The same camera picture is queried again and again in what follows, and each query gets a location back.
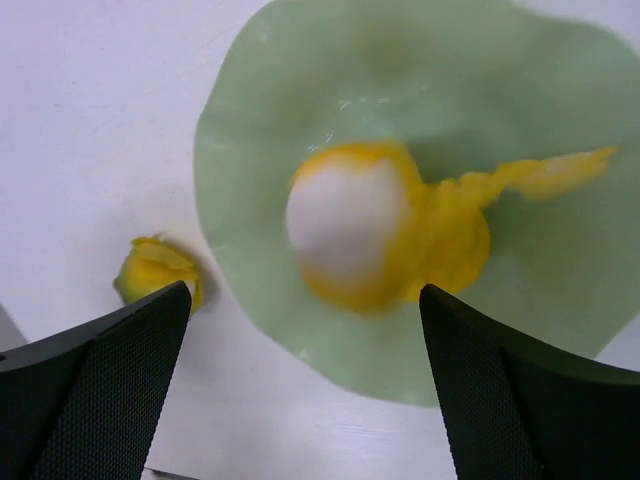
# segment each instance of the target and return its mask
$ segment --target tabletop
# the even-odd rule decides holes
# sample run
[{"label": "tabletop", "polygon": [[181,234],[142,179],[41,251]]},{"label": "tabletop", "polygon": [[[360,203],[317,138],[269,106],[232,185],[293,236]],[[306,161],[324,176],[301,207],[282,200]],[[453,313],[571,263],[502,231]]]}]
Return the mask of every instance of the tabletop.
[{"label": "tabletop", "polygon": [[[193,199],[198,115],[264,0],[0,3],[0,304],[29,341],[120,306],[139,235],[220,272]],[[636,0],[521,0],[640,49]],[[453,479],[437,409],[344,391],[279,348],[220,280],[192,319],[148,458],[199,479]],[[640,368],[640,322],[601,354]]]}]

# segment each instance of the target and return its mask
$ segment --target small yellow object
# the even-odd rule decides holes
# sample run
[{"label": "small yellow object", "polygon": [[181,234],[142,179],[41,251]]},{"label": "small yellow object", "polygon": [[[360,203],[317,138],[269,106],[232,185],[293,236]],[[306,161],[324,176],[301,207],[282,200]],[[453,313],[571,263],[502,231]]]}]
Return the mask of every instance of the small yellow object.
[{"label": "small yellow object", "polygon": [[202,281],[188,255],[157,237],[138,237],[131,242],[113,286],[125,303],[133,303],[167,285],[182,280],[191,292],[191,313],[202,305]]},{"label": "small yellow object", "polygon": [[[491,235],[484,208],[495,203],[504,190],[542,201],[579,188],[605,173],[616,151],[602,148],[544,160],[520,160],[503,164],[493,173],[470,172],[458,179],[425,184],[409,152],[398,142],[329,148],[308,158],[294,176],[287,228],[296,262],[314,293],[361,313],[389,308],[402,299],[417,301],[426,284],[452,294],[460,292],[477,280],[489,258]],[[376,169],[384,170],[386,176],[373,175]],[[373,180],[367,183],[366,178]],[[404,196],[389,197],[387,190],[397,190],[397,185],[404,189]],[[336,198],[344,199],[344,204],[336,203]],[[380,223],[372,212],[387,214],[389,208],[383,207],[388,198],[401,200],[394,207],[396,216]],[[350,218],[348,212],[355,209],[360,210]],[[362,217],[366,217],[363,224],[354,227]],[[311,232],[322,222],[329,227]],[[395,225],[393,231],[382,228],[390,224]],[[304,226],[313,235],[300,233]],[[376,244],[378,258],[369,259],[366,268],[358,264],[360,273],[345,281],[346,274],[337,267],[349,264],[352,257],[364,257],[362,251],[372,251],[375,242],[371,239],[378,238],[376,235],[383,241],[381,248],[380,242]],[[361,242],[351,242],[353,246],[347,251],[334,238],[358,238]]]}]

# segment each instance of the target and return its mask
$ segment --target yellow object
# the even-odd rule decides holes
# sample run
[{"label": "yellow object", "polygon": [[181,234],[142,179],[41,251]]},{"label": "yellow object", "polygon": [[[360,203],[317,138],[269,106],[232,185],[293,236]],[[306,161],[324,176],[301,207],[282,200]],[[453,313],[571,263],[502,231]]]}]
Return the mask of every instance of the yellow object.
[{"label": "yellow object", "polygon": [[138,237],[131,242],[113,286],[125,303],[133,303],[182,280],[191,292],[191,313],[202,305],[201,276],[193,260],[157,237]]},{"label": "yellow object", "polygon": [[384,250],[384,267],[348,288],[328,278],[305,258],[297,258],[303,279],[328,302],[357,312],[373,312],[401,299],[417,301],[426,284],[457,293],[480,276],[490,252],[490,232],[482,209],[504,190],[541,201],[581,187],[602,175],[617,149],[602,148],[544,160],[520,160],[493,173],[470,172],[435,184],[422,182],[417,167],[401,144],[393,141],[332,147],[307,159],[294,185],[308,182],[327,166],[342,162],[352,171],[366,171],[390,161],[402,180],[409,209],[397,234]]}]

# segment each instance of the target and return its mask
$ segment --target green bowl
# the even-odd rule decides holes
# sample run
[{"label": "green bowl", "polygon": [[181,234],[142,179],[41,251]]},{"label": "green bowl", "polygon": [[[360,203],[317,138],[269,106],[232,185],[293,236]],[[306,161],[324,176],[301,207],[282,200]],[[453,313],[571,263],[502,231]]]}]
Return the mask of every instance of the green bowl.
[{"label": "green bowl", "polygon": [[243,309],[282,347],[352,391],[435,405],[416,305],[366,321],[301,282],[284,230],[296,167],[325,145],[389,136],[426,180],[621,147],[578,192],[505,195],[488,212],[490,261],[461,295],[591,357],[640,303],[639,115],[640,62],[593,26],[506,0],[277,0],[236,38],[200,118],[200,221]]}]

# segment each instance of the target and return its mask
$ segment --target black textured surface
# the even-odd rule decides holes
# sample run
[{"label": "black textured surface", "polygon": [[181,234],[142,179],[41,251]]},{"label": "black textured surface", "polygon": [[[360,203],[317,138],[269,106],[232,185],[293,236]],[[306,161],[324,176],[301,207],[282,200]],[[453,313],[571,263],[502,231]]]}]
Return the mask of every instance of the black textured surface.
[{"label": "black textured surface", "polygon": [[433,286],[420,310],[460,480],[640,479],[640,373],[540,342]]},{"label": "black textured surface", "polygon": [[424,293],[420,310],[458,478],[544,478],[512,395],[500,348],[479,339],[453,310]]},{"label": "black textured surface", "polygon": [[177,284],[5,352],[0,435],[20,441],[0,458],[0,479],[139,480],[190,306]]}]

